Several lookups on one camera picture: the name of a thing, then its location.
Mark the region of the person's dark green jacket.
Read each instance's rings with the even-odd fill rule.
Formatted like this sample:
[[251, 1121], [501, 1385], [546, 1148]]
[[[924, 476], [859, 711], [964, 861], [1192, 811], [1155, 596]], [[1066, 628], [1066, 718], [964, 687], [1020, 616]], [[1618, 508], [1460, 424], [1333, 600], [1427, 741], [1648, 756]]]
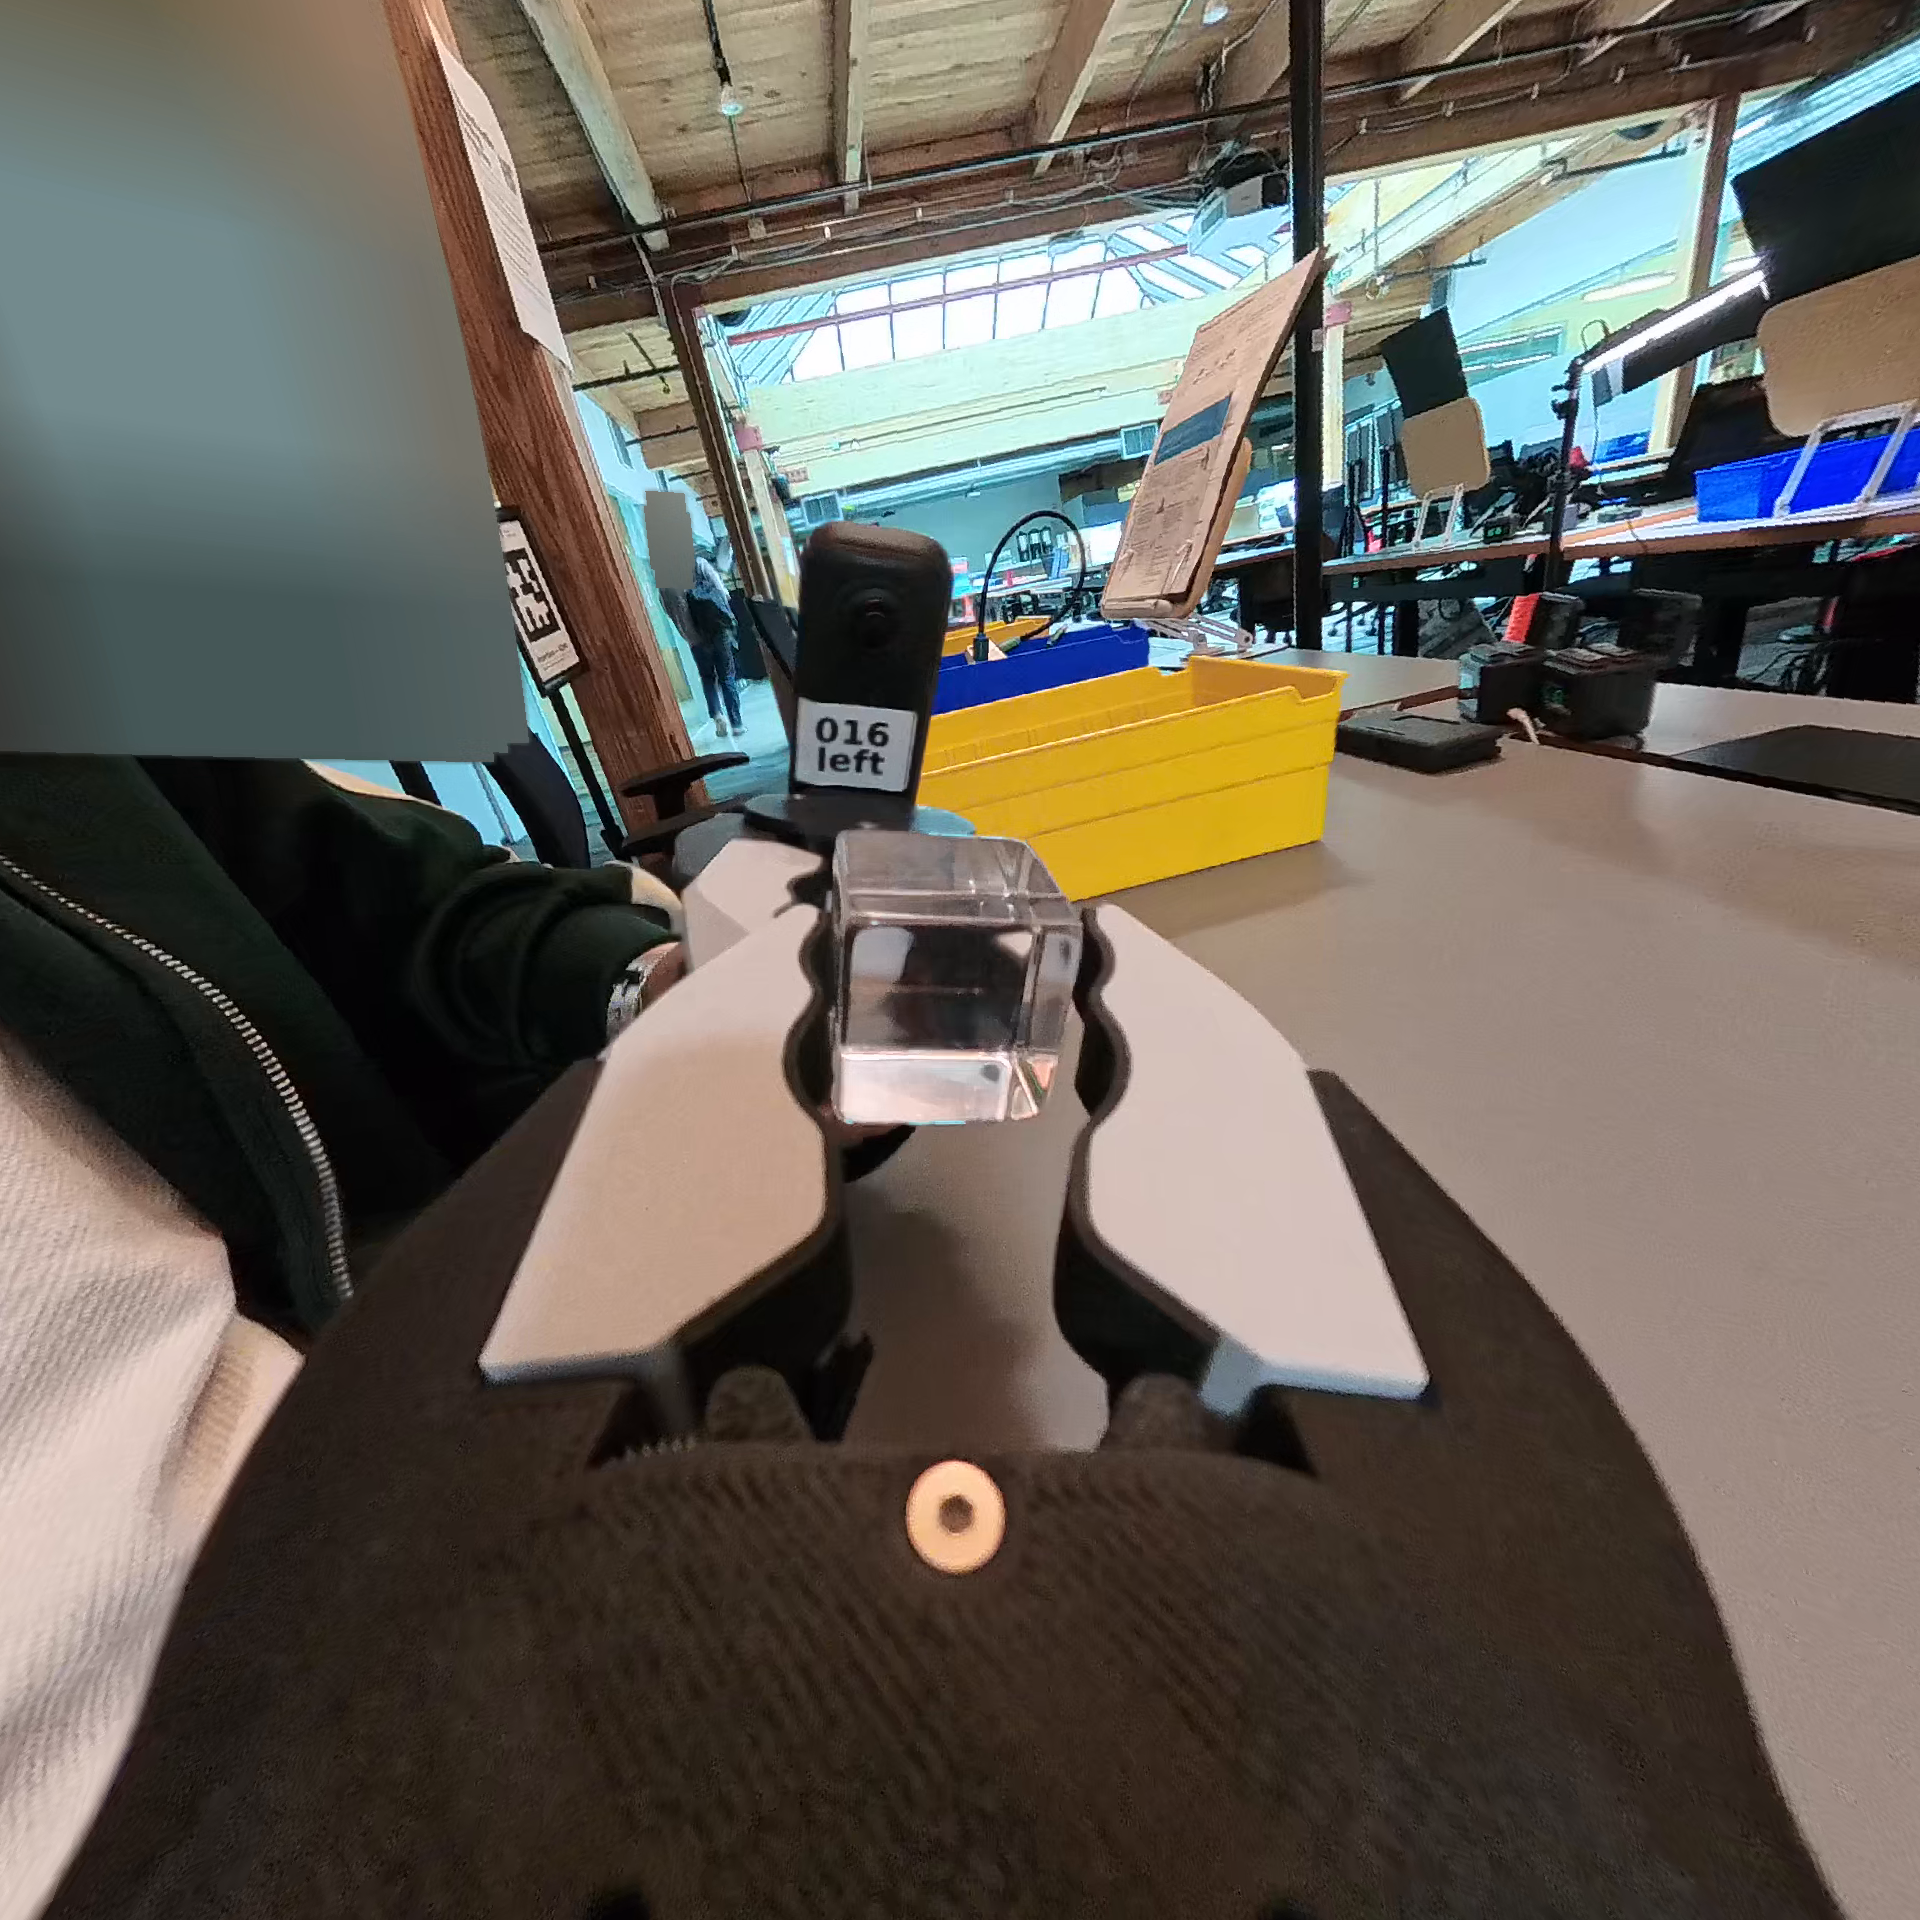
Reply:
[[7, 754], [3, 987], [5, 1038], [221, 1235], [242, 1307], [310, 1334], [475, 1159], [282, 934], [301, 764]]

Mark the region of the person's white shirt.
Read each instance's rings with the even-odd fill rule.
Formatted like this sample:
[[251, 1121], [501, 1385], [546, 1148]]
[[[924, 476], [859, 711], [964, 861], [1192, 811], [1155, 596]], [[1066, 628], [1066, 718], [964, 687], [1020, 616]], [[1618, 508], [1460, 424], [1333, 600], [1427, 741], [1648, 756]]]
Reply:
[[5, 1040], [3, 1914], [41, 1916], [301, 1356], [228, 1247]]

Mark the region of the person's left forearm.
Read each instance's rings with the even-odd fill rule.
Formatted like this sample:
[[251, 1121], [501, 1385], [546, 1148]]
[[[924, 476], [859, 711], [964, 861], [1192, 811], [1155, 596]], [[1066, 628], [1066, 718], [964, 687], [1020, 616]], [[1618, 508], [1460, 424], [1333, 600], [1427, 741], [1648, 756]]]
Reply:
[[643, 1011], [684, 972], [626, 869], [516, 860], [460, 814], [309, 762], [297, 792], [282, 935], [448, 1163], [608, 1047], [635, 956], [656, 954]]

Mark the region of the black battery charger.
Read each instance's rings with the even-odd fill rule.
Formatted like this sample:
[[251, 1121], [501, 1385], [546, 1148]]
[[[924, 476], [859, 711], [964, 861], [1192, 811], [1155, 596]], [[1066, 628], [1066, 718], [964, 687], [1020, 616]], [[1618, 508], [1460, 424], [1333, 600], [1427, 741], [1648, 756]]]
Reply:
[[1582, 596], [1522, 592], [1501, 638], [1460, 655], [1459, 715], [1532, 737], [1639, 741], [1662, 675], [1693, 647], [1703, 611], [1696, 592], [1632, 587], [1615, 607], [1613, 636], [1585, 636]]

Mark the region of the blue plastic bin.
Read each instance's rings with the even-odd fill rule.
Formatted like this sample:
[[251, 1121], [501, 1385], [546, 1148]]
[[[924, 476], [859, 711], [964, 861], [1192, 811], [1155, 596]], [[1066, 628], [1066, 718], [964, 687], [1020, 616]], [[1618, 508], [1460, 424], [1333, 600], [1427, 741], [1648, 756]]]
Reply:
[[961, 643], [943, 655], [933, 715], [948, 715], [1086, 683], [1151, 666], [1153, 636], [1141, 621], [1095, 621], [1068, 629], [1024, 636], [1012, 645], [987, 643], [961, 634]]

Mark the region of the cardboard document board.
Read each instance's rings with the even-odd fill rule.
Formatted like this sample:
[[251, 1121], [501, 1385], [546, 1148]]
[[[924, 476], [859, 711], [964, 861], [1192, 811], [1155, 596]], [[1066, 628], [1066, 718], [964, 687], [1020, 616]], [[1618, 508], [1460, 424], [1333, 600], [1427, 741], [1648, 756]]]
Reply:
[[1203, 602], [1253, 459], [1253, 413], [1327, 275], [1316, 248], [1192, 335], [1121, 528], [1107, 620], [1179, 621]]

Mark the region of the black office chair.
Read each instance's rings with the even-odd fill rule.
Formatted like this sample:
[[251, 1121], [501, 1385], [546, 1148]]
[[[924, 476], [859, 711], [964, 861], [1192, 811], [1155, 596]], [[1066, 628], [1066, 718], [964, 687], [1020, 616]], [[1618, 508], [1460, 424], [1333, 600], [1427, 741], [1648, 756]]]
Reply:
[[530, 736], [494, 754], [484, 771], [541, 863], [586, 869], [619, 860], [664, 878], [684, 832], [732, 809], [732, 801], [697, 801], [694, 789], [749, 764], [743, 751], [705, 754], [610, 788], [593, 756], [566, 764]]

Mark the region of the black desk mat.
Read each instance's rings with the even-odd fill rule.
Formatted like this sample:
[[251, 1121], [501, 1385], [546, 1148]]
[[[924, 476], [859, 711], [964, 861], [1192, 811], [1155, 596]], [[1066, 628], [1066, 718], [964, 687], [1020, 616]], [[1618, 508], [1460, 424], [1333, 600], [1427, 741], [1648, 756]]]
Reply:
[[1807, 798], [1918, 814], [1918, 736], [1790, 725], [1675, 756], [1713, 778]]

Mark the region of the clear acrylic cube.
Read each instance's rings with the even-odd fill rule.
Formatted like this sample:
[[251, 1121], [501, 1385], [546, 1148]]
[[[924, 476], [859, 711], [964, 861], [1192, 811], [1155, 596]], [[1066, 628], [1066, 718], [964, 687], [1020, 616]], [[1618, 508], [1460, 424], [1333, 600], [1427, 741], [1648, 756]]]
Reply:
[[1085, 915], [1020, 837], [844, 832], [830, 858], [833, 1111], [1026, 1121], [1062, 1060]]

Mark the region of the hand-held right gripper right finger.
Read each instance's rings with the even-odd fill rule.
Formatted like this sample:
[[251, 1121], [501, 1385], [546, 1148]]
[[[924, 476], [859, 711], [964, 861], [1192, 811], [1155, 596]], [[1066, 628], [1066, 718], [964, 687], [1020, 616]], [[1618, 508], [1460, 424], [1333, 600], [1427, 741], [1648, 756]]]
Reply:
[[1300, 1051], [1124, 907], [1085, 929], [1054, 1259], [1072, 1352], [1112, 1398], [1175, 1377], [1231, 1422], [1268, 1387], [1421, 1402], [1429, 1360]]

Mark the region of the black metal pole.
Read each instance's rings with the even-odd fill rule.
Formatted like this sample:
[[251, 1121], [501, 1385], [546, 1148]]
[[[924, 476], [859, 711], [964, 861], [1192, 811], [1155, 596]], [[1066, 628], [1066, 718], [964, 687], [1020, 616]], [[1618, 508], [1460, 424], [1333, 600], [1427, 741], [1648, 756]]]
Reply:
[[1327, 5], [1289, 5], [1289, 168], [1293, 253], [1308, 265], [1293, 331], [1293, 647], [1324, 645], [1327, 614]]

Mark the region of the white paper sheet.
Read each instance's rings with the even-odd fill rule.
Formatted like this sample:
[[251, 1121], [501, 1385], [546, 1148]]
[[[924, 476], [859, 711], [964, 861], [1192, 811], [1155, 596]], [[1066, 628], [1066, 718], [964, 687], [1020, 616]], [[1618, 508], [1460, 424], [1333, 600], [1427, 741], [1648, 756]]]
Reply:
[[488, 93], [448, 37], [435, 30], [435, 43], [516, 323], [558, 367], [568, 371], [564, 328], [541, 259], [508, 135]]

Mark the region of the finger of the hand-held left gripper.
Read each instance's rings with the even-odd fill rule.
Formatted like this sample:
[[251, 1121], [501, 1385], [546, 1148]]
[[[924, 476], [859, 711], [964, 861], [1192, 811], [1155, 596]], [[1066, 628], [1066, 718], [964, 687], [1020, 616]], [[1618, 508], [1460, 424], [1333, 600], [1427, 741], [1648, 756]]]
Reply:
[[818, 922], [804, 892], [827, 879], [822, 852], [770, 835], [730, 840], [684, 887], [686, 972], [720, 965], [727, 979], [798, 978]]

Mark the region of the beige board on stand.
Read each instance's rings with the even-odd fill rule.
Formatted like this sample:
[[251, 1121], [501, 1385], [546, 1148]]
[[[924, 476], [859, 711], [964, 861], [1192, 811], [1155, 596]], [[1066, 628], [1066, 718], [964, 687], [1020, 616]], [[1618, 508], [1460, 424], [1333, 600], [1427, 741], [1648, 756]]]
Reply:
[[[1858, 427], [1918, 419], [1918, 258], [1771, 304], [1757, 331], [1772, 427], [1813, 455]], [[1775, 520], [1789, 513], [1782, 494]]]

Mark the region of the yellow plastic bin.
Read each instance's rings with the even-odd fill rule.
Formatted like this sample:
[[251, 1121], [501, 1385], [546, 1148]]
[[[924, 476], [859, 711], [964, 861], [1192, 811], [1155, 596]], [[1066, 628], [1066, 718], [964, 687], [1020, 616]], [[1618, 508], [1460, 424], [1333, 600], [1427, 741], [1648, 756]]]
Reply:
[[1349, 675], [1194, 655], [936, 715], [918, 799], [1026, 844], [1062, 894], [1316, 844]]

